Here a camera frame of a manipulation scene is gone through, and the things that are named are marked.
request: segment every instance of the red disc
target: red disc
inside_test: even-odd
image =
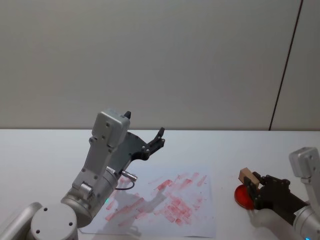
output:
[[[254,202],[250,198],[245,185],[242,184],[235,189],[234,199],[241,207],[248,210],[254,209]]]

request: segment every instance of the cable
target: cable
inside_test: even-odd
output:
[[[116,188],[115,190],[129,190],[129,189],[132,189],[135,186],[135,182],[134,181],[131,181],[131,182],[132,182],[132,186],[127,187],[127,188]]]

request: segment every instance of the white table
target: white table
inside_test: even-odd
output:
[[[157,131],[132,132],[148,142]],[[84,164],[90,136],[90,130],[0,130],[0,223],[29,203],[60,202]],[[320,132],[168,130],[164,138],[164,148],[149,161],[159,166],[197,163],[210,168],[217,240],[300,239],[272,211],[250,216],[234,201],[234,191],[240,184],[240,169],[248,167],[261,175],[289,179],[291,191],[307,200],[305,187],[294,177],[288,155],[305,146],[320,148]],[[79,232],[79,239],[128,238]]]

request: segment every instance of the small wooden cube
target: small wooden cube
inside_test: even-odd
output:
[[[246,167],[240,170],[239,180],[244,184],[245,177],[249,178],[256,187],[259,187],[259,180],[255,177],[255,175]]]

